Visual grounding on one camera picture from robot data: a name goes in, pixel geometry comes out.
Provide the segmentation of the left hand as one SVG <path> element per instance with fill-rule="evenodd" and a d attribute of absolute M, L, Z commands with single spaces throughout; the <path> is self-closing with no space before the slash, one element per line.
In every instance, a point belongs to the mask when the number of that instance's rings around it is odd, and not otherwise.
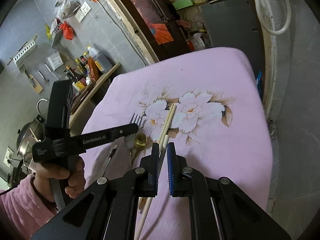
<path fill-rule="evenodd" d="M 70 172 L 56 165 L 50 164 L 36 164 L 35 178 L 33 180 L 33 185 L 37 192 L 43 196 L 49 202 L 54 201 L 54 196 L 52 193 L 50 179 L 64 180 L 67 179 L 67 186 L 65 188 L 65 193 L 67 193 L 71 198 L 76 198 L 85 187 L 85 177 L 84 177 L 84 167 L 85 163 L 81 157 L 76 160 L 75 171 L 70 174 Z"/>

